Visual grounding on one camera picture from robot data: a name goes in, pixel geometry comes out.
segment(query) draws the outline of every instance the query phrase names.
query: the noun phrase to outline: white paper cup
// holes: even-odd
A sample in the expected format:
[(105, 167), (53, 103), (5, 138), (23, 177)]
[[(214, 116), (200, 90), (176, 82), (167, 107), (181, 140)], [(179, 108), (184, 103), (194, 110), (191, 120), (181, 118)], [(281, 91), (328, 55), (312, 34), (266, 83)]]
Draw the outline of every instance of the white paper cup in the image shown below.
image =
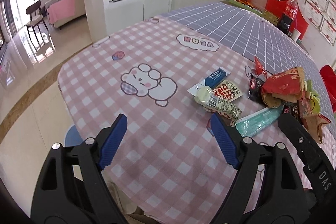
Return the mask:
[(297, 30), (297, 29), (294, 29), (293, 30), (293, 33), (292, 33), (292, 37), (291, 39), (296, 42), (299, 38), (299, 36), (301, 35), (301, 33)]

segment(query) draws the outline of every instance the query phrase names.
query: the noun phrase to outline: dark cola liquid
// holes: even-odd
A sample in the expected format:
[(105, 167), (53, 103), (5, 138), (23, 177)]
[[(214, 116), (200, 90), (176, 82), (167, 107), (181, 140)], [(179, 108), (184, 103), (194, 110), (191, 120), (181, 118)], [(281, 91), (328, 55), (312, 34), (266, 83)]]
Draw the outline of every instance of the dark cola liquid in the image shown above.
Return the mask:
[(289, 27), (291, 26), (292, 22), (293, 22), (293, 19), (291, 19), (285, 14), (282, 14), (282, 17), (277, 24), (277, 28), (280, 31), (282, 31), (285, 35), (288, 35)]

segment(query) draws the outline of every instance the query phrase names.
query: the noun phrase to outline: barcode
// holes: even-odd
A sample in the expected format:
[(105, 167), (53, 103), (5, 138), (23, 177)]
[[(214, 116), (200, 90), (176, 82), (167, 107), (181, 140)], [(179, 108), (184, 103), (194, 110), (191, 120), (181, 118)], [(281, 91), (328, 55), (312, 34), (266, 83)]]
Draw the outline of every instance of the barcode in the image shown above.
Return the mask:
[(209, 101), (208, 101), (208, 106), (212, 107), (212, 108), (216, 108), (216, 99), (213, 99), (210, 97)]

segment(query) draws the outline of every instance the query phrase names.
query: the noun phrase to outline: brown floor border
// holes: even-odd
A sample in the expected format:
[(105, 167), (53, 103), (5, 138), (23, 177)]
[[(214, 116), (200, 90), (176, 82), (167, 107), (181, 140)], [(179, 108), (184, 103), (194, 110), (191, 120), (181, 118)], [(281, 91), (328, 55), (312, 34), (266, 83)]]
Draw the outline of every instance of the brown floor border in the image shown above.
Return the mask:
[(92, 43), (77, 51), (62, 63), (58, 64), (26, 91), (26, 93), (16, 102), (0, 124), (0, 144), (21, 114), (36, 100), (36, 98), (38, 98), (48, 87), (57, 81), (58, 73), (63, 64), (91, 45)]

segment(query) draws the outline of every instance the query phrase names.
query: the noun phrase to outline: teal plastic package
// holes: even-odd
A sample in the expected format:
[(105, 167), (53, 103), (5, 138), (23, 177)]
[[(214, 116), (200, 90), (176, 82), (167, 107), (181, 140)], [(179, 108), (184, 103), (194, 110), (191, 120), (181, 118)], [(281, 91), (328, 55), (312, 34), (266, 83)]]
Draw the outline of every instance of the teal plastic package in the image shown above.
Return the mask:
[(279, 118), (284, 106), (278, 108), (264, 108), (246, 116), (236, 123), (236, 128), (242, 137), (253, 137)]

